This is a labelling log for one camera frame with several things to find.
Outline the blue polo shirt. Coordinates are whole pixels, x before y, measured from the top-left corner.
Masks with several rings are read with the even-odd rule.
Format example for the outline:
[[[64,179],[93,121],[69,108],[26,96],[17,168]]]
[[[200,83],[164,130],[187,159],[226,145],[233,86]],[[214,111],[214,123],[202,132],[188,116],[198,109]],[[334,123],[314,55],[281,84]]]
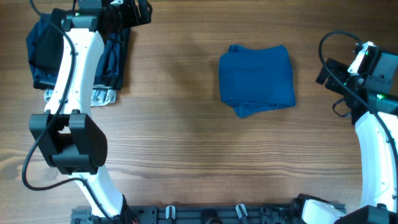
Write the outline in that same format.
[[[296,105],[288,50],[279,45],[254,50],[230,45],[220,57],[220,98],[240,118]]]

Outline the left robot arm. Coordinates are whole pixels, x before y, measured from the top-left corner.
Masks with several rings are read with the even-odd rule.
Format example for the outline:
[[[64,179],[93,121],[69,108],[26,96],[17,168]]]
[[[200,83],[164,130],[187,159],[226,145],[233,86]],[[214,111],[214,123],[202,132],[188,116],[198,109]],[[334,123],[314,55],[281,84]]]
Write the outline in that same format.
[[[71,10],[44,16],[58,75],[42,114],[30,117],[33,149],[75,182],[91,205],[93,223],[137,223],[106,168],[106,136],[91,118],[96,69],[111,33],[150,23],[147,1],[75,1]]]

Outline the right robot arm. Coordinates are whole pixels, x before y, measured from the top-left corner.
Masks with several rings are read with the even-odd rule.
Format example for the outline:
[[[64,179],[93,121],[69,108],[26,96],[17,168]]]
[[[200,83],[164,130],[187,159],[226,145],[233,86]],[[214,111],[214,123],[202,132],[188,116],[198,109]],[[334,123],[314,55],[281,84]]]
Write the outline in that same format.
[[[299,195],[289,218],[301,223],[397,223],[397,54],[366,42],[351,65],[328,59],[316,82],[342,95],[359,140],[360,208]]]

